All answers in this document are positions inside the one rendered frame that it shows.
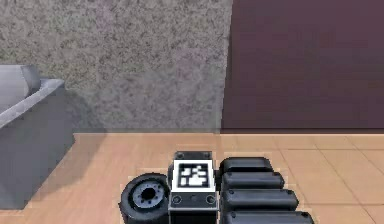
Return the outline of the grey sofa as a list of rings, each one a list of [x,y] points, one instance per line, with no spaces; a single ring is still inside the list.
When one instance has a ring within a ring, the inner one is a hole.
[[[24,208],[73,143],[64,81],[0,65],[0,209]]]

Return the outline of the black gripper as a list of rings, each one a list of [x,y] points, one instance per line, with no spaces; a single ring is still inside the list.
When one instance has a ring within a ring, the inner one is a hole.
[[[121,193],[124,224],[169,224],[167,176],[145,173],[132,179]]]

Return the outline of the dark maroon room door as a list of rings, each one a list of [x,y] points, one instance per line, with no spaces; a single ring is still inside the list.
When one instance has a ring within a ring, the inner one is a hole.
[[[384,0],[233,0],[224,133],[384,133]]]

